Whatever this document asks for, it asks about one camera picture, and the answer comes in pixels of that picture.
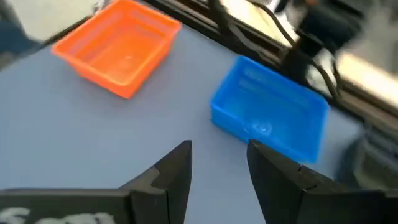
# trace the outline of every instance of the blue table surface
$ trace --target blue table surface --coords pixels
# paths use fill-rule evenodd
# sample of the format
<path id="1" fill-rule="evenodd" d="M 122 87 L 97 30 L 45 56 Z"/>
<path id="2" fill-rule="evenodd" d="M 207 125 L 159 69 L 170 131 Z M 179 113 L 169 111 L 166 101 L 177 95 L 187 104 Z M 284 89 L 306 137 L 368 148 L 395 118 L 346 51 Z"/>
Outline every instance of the blue table surface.
<path id="1" fill-rule="evenodd" d="M 0 73 L 0 189 L 117 188 L 193 141 L 186 223 L 264 223 L 246 145 L 214 126 L 209 100 L 235 54 L 184 27 L 130 100 L 82 78 L 43 49 Z M 332 109 L 320 158 L 334 177 L 360 124 Z"/>

